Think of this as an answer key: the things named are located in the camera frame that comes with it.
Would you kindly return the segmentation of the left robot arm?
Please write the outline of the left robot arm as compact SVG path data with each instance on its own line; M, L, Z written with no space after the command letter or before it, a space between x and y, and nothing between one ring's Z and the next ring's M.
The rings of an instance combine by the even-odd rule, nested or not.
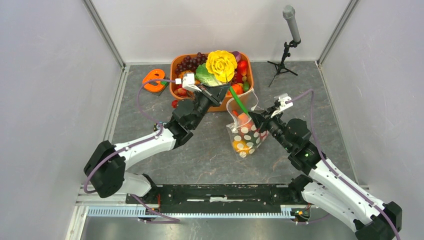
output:
M170 120L158 122L153 133L125 143L99 143L83 169L87 177L84 192L96 193L100 198L116 193L134 194L145 204L153 203L157 190L148 177L127 170L146 158L187 143L209 108L223 103L230 85L201 84L198 88L193 99L179 100Z

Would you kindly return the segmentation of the toy peach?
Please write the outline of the toy peach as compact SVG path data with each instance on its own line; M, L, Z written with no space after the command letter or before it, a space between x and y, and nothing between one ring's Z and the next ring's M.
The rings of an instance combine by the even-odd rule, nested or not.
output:
M248 129L252 126L252 119L245 113L241 113L237 116L237 123L240 128L247 127Z

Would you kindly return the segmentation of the green toy scallion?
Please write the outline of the green toy scallion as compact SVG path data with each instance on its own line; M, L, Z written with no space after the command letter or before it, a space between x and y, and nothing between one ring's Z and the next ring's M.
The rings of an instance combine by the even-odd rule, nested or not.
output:
M240 109L243 111L243 113L245 113L246 115L249 114L248 109L245 107L245 105L242 103L242 101L240 100L240 98L238 97L238 95L236 94L235 90L233 89L233 87L231 86L229 88L229 91L233 97L233 99L235 100L235 102L237 103L237 105L240 107Z

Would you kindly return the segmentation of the yellow toy mango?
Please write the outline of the yellow toy mango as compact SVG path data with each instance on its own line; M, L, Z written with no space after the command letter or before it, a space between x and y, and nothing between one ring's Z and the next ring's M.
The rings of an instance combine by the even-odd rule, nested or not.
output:
M236 153L238 154L249 154L249 150L251 149L244 140L234 140L232 142L232 146Z

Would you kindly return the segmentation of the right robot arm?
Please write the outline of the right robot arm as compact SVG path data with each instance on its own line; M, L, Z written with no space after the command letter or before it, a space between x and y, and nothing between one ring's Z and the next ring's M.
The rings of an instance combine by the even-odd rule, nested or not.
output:
M259 132L268 132L289 154L290 163L303 174L290 183L289 199L315 205L343 222L358 240L400 239L402 208L385 203L339 171L318 146L304 120L283 122L280 114L251 111Z

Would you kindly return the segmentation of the clear polka-dot zip bag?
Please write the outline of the clear polka-dot zip bag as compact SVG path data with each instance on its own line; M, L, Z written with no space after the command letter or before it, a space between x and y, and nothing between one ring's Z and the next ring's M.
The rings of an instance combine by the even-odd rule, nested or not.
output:
M258 106L259 99L256 95L256 92L254 89L249 90L243 94L240 94L238 96L244 106L247 108L248 111L256 111L261 110L261 108ZM239 127L237 117L233 115L232 110L236 110L239 115L243 113L243 111L240 109L238 104L235 102L235 100L232 98L226 103L226 110L230 114L233 122L226 125L228 135L230 138L230 142L233 148L233 141L240 141L243 140L246 142L246 144L250 147L249 154L238 154L235 152L234 148L234 154L238 159L245 159L249 158L252 155L255 155L258 151L258 148L264 143L264 141L269 136L269 133L267 131L259 133L258 130L255 127L254 122L252 121L251 128L247 127Z

